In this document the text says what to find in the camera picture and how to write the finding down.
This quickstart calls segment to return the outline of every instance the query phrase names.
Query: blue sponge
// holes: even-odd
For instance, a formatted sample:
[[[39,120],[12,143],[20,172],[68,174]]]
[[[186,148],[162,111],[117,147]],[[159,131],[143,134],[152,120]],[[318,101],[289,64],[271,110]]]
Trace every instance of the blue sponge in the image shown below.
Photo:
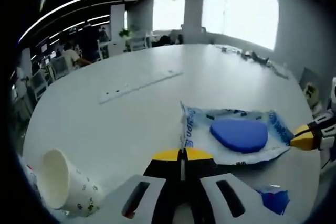
[[[265,123],[243,119],[215,120],[210,132],[226,148],[242,153],[261,150],[268,139]]]

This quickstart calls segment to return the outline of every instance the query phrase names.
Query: white paper cup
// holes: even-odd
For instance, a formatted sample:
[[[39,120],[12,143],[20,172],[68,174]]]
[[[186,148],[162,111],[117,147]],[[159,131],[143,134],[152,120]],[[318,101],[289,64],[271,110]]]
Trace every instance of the white paper cup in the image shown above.
[[[42,168],[37,172],[37,187],[49,207],[83,217],[99,210],[105,197],[101,187],[57,149],[43,156]]]

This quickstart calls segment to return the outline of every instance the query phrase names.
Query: round table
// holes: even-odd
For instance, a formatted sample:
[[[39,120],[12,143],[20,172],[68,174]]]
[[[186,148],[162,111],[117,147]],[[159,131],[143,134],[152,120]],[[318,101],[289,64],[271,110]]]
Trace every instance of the round table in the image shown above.
[[[167,71],[183,75],[104,104],[99,95],[151,80]],[[312,121],[300,87],[258,63],[213,45],[173,45],[114,56],[57,80],[38,102],[26,133],[23,156],[38,169],[51,148],[64,151],[83,173],[112,191],[142,174],[159,151],[180,147],[180,101],[199,108],[275,109],[291,130]],[[261,169],[232,171],[253,187],[289,191],[285,215],[303,221],[316,197],[320,155],[296,148]]]

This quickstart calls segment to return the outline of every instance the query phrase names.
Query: paper cup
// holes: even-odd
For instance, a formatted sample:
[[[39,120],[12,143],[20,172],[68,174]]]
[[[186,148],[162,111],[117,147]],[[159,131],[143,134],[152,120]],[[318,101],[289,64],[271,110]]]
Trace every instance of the paper cup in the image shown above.
[[[37,187],[49,207],[83,217],[99,210],[104,200],[101,187],[57,149],[43,156],[43,165],[37,173]]]

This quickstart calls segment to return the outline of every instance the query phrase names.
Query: desk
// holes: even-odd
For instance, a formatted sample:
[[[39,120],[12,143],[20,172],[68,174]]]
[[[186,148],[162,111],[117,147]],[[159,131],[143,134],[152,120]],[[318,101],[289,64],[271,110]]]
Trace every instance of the desk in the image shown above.
[[[184,74],[98,103],[107,89],[168,70]],[[53,83],[32,114],[23,156],[37,168],[45,151],[60,148],[110,192],[142,174],[154,153],[180,147],[180,101],[199,108],[275,109],[291,130],[312,121],[292,74],[283,79],[213,45],[172,45],[117,55]],[[303,221],[316,197],[320,155],[292,148],[263,169],[237,167],[233,173],[251,186],[288,190],[285,215]]]

